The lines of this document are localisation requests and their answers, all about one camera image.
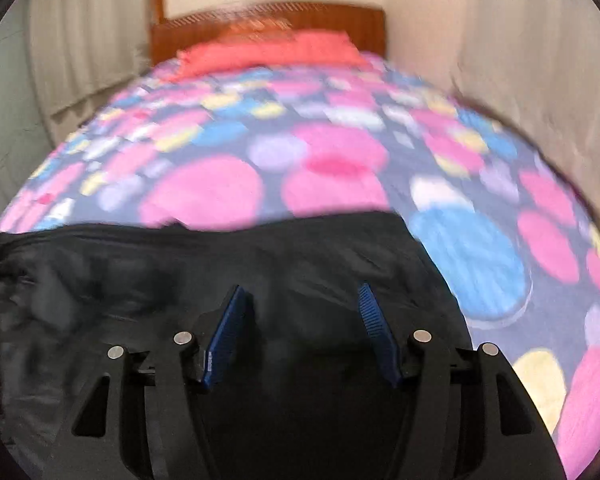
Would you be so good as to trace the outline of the brown patterned cushion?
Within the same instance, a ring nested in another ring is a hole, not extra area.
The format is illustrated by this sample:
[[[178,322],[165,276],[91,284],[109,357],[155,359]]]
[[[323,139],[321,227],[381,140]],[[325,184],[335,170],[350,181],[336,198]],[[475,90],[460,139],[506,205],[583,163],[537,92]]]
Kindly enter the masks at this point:
[[[292,36],[294,30],[283,18],[245,18],[231,22],[216,40],[221,42],[277,41]]]

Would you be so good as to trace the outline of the red pillow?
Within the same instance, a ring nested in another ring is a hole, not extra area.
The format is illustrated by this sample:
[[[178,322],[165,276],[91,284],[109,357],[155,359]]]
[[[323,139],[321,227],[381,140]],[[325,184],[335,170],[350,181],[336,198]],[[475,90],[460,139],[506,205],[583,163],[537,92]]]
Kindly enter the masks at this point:
[[[286,38],[197,44],[178,54],[176,79],[257,66],[370,67],[345,32],[299,30]]]

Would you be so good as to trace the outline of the black jacket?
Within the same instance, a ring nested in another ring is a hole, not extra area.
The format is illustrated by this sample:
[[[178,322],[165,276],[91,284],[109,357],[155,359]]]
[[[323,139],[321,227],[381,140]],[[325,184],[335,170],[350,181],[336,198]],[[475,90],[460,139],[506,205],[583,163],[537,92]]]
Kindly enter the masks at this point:
[[[398,388],[358,314],[364,283],[405,346]],[[208,390],[194,326],[236,285],[253,318]],[[450,471],[450,369],[471,348],[388,212],[0,232],[0,479],[387,479],[425,445]]]

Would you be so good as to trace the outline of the polka dot bedspread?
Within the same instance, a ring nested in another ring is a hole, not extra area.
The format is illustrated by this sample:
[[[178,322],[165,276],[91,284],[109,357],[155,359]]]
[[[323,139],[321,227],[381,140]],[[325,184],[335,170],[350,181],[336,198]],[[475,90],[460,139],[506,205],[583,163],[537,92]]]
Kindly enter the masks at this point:
[[[197,79],[162,63],[50,153],[0,230],[234,228],[357,209],[405,219],[472,340],[500,346],[566,475],[582,474],[600,452],[600,231],[518,134],[378,56]]]

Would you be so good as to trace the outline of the wooden headboard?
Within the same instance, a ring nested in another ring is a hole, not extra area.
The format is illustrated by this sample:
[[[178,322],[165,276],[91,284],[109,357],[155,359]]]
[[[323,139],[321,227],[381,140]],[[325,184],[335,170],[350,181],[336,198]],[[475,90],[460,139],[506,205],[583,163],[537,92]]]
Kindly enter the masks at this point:
[[[383,58],[387,55],[386,12],[380,6],[316,0],[259,1],[216,6],[151,25],[151,64],[225,35],[301,29],[346,32],[358,50]]]

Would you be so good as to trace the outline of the beige curtain by window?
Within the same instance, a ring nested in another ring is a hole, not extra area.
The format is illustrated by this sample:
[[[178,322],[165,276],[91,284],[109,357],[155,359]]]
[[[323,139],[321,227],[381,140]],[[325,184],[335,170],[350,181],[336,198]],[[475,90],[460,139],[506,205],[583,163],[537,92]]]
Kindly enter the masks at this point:
[[[38,102],[52,117],[149,65],[149,0],[30,0]]]

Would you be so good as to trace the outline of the beige curtain at wall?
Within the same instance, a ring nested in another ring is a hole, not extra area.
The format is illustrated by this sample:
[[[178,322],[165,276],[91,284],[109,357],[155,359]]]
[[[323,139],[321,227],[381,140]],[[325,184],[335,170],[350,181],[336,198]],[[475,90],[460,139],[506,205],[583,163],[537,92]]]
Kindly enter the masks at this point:
[[[527,133],[600,214],[600,11],[469,0],[457,89]]]

